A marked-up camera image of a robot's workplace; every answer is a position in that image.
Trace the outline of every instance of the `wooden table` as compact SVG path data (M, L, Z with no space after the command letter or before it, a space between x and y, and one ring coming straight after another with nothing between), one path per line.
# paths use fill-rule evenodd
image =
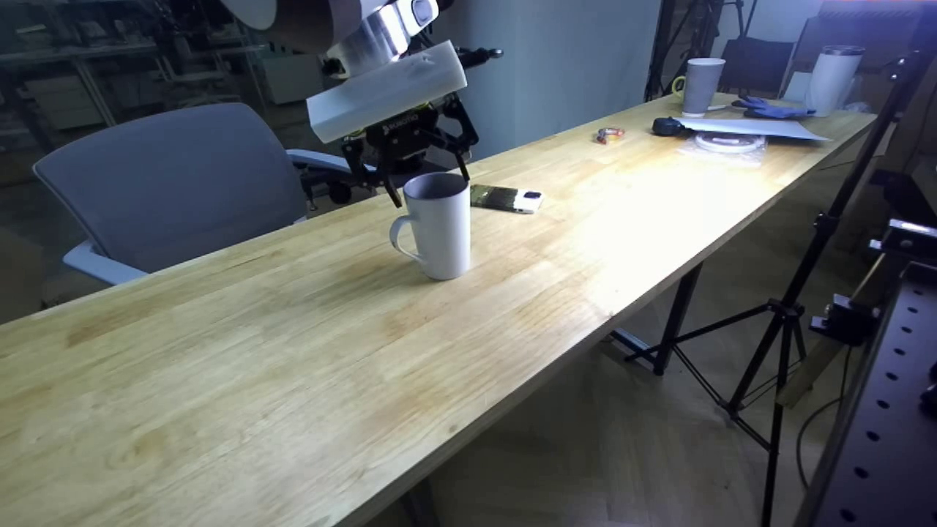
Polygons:
M369 199L0 329L3 525L335 525L768 211L823 148L654 137L675 101L471 164L544 192L476 211L427 281ZM625 127L618 143L596 143Z

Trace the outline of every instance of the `chair backrest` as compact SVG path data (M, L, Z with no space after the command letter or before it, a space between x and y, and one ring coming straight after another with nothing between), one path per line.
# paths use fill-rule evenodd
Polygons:
M309 218L281 142L243 102L120 123L45 156L33 170L101 255L142 271Z

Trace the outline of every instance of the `white mug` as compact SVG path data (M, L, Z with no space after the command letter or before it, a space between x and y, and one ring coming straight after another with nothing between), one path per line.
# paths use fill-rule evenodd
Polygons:
M394 249L402 249L402 228L413 228L417 255L432 279L452 281L471 266L470 183L454 174L413 177L404 187L408 218L389 225Z

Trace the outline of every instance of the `black stand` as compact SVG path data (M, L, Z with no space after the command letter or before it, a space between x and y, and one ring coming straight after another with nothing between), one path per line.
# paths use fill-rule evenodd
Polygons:
M894 77L897 86L894 86L884 110L878 111L878 118L875 118L875 123L872 123L872 130L869 130L869 136L868 136L868 142L864 142L864 148L859 154L859 161L856 161L852 174L840 186L840 192L839 192L834 202L830 206L830 211L817 218L812 246L802 255L802 262L799 262L799 266L796 266L796 272L795 272L795 279L792 279L792 284L789 284L789 291L784 291L784 296L780 303L771 298L771 303L764 303L758 309L735 315L735 317L720 320L716 326L681 334L681 326L683 326L683 317L689 312L694 284L701 281L701 266L697 266L681 281L676 303L670 309L670 317L669 317L669 326L666 326L666 334L662 334L659 347L644 347L641 341L631 336L626 332L613 332L613 336L632 353L632 360L638 360L638 358L651 360L656 376L662 376L669 370L670 356L676 356L686 364L686 370L697 379L697 383L711 397L711 401L719 408L723 408L729 413L729 420L748 436L754 436L763 448L768 448L768 476L764 476L764 502L763 502L763 525L764 527L771 525L771 517L774 517L780 443L783 443L783 426L784 426L784 410L783 410L780 394L789 383L792 347L796 347L799 358L805 356L802 332L799 332L802 309L799 309L796 298L799 298L802 287L808 284L815 266L820 265L820 255L830 246L830 240L831 240L831 234L834 234L834 228L839 228L839 222L840 222L856 187L862 186L862 177L868 174L869 161L875 158L875 149L878 149L881 137L888 136L894 118L907 105L921 77L928 67L928 60L931 57L916 52L912 63L907 60L900 63L902 70L907 67L907 77L900 77L900 74ZM768 326L754 360L748 364L735 394L729 399L723 399L707 382L707 376L686 358L681 344L703 336L703 334L711 334L719 329L735 326L735 323L758 317L758 315L771 315L771 326ZM780 366L777 366L777 401L774 401L774 417L771 417L771 436L764 440L749 421L743 421L742 410L743 410L743 401L749 399L749 386L754 386L764 358L771 356L777 336L783 336Z

